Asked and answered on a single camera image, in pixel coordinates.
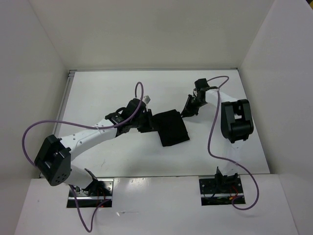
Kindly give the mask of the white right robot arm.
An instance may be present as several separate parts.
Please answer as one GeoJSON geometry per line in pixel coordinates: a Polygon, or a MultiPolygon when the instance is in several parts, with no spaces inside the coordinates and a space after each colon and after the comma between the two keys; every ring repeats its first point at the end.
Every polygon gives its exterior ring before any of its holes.
{"type": "Polygon", "coordinates": [[[223,92],[217,87],[207,91],[196,91],[188,96],[187,102],[181,112],[183,118],[192,117],[199,114],[200,107],[210,103],[210,99],[215,98],[216,112],[213,118],[213,123],[209,132],[207,150],[208,154],[214,159],[228,161],[241,169],[243,169],[253,180],[256,188],[258,184],[252,173],[237,160],[230,157],[217,156],[211,151],[211,142],[213,131],[220,118],[220,127],[222,136],[227,139],[231,144],[238,141],[246,141],[254,131],[253,118],[250,109],[250,103],[247,99],[235,99],[223,92]]]}

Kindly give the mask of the black skirt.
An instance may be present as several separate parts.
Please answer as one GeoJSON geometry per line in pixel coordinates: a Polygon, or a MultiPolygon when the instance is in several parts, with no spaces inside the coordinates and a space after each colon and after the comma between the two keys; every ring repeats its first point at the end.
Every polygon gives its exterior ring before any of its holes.
{"type": "Polygon", "coordinates": [[[180,112],[176,109],[153,115],[153,123],[163,147],[190,140],[180,112]]]}

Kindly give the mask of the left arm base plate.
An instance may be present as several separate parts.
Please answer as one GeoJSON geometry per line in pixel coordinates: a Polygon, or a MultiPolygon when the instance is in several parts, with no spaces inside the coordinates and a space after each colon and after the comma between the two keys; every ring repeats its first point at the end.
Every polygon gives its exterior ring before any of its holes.
{"type": "Polygon", "coordinates": [[[114,179],[100,179],[100,186],[92,192],[74,187],[79,208],[111,208],[114,179]]]}

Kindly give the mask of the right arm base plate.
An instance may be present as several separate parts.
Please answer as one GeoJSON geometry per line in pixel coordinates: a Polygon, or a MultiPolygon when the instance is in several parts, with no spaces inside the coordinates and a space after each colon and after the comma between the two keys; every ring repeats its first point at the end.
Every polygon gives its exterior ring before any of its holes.
{"type": "Polygon", "coordinates": [[[217,186],[214,177],[199,178],[199,187],[202,206],[231,205],[233,199],[235,205],[246,203],[240,178],[222,186],[217,186]]]}

